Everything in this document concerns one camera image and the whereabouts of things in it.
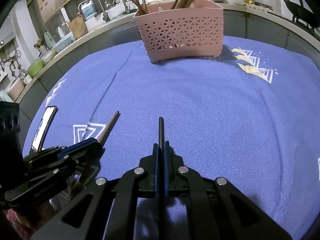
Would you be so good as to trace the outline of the dark brown wooden chopstick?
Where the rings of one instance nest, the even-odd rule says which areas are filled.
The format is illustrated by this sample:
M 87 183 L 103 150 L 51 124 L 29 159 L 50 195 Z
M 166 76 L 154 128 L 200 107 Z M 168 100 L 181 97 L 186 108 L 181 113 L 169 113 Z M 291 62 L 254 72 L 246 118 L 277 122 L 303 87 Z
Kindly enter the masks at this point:
M 162 153 L 164 153 L 164 119 L 159 117 L 158 144 Z

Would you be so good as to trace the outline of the black smartphone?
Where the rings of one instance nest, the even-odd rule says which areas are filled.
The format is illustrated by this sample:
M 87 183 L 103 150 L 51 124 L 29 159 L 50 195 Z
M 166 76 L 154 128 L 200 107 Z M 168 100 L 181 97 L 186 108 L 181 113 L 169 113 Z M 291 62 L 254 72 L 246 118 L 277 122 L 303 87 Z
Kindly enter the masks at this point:
M 56 105 L 53 105 L 48 106 L 44 111 L 44 114 L 33 138 L 33 142 L 31 143 L 30 153 L 36 153 L 42 150 L 48 129 L 50 128 L 51 123 L 53 122 L 53 119 L 58 110 L 58 107 Z

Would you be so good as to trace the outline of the green bowl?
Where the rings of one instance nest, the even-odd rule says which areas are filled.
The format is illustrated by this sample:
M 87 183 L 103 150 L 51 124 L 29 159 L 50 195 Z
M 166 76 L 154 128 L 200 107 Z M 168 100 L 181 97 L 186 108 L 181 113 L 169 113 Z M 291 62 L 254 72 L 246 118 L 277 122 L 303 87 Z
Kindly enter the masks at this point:
M 31 77 L 35 77 L 36 74 L 43 68 L 43 59 L 39 58 L 37 59 L 34 63 L 32 63 L 30 65 L 30 67 L 27 70 L 27 73 L 31 76 Z

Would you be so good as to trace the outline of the blue printed tablecloth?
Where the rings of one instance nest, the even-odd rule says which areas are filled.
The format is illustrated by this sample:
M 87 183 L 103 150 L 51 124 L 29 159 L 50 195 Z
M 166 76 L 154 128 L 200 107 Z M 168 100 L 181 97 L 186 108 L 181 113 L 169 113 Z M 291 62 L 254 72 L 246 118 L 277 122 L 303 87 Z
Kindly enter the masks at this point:
M 150 62 L 141 41 L 84 57 L 54 82 L 57 114 L 44 146 L 98 138 L 120 112 L 99 176 L 121 177 L 165 138 L 201 176 L 225 177 L 293 239 L 319 217 L 319 69 L 307 56 L 226 36 L 219 57 Z

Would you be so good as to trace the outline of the wooden cutting board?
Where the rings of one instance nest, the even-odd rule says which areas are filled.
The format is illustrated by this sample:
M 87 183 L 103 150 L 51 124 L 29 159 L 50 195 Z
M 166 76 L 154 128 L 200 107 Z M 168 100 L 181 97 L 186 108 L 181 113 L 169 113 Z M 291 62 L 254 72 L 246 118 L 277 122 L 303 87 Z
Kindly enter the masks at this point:
M 76 16 L 73 20 L 71 20 L 69 27 L 73 34 L 75 40 L 83 37 L 88 33 L 87 27 L 85 25 L 85 21 L 82 15 Z

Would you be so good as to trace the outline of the pink perforated plastic basket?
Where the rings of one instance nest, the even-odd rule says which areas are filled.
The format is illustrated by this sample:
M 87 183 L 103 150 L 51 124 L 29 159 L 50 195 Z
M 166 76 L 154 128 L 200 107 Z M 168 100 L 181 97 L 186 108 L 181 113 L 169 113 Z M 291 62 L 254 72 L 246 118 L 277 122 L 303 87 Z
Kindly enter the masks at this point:
M 191 8 L 172 9 L 172 2 L 151 4 L 134 19 L 151 62 L 222 53 L 223 7 L 195 0 Z

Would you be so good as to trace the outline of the white detergent jug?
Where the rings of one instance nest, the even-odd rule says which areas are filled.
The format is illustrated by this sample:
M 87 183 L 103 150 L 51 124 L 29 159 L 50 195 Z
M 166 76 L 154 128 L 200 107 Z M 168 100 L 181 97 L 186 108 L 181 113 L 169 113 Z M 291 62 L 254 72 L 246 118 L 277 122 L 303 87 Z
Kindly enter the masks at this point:
M 95 16 L 97 13 L 94 2 L 92 0 L 89 0 L 83 3 L 82 5 L 80 5 L 80 9 L 86 20 L 90 19 L 92 16 Z

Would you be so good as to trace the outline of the black wok with ladle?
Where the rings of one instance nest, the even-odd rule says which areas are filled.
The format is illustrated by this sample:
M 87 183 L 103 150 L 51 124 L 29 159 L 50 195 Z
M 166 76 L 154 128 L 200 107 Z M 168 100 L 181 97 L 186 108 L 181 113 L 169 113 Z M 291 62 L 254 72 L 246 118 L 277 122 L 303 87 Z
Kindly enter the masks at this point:
M 299 0 L 300 4 L 290 0 L 284 0 L 284 2 L 292 14 L 292 23 L 303 26 L 304 24 L 300 22 L 300 20 L 302 20 L 306 23 L 306 28 L 310 30 L 310 33 L 314 34 L 315 29 L 319 28 L 319 18 L 304 7 L 303 0 Z

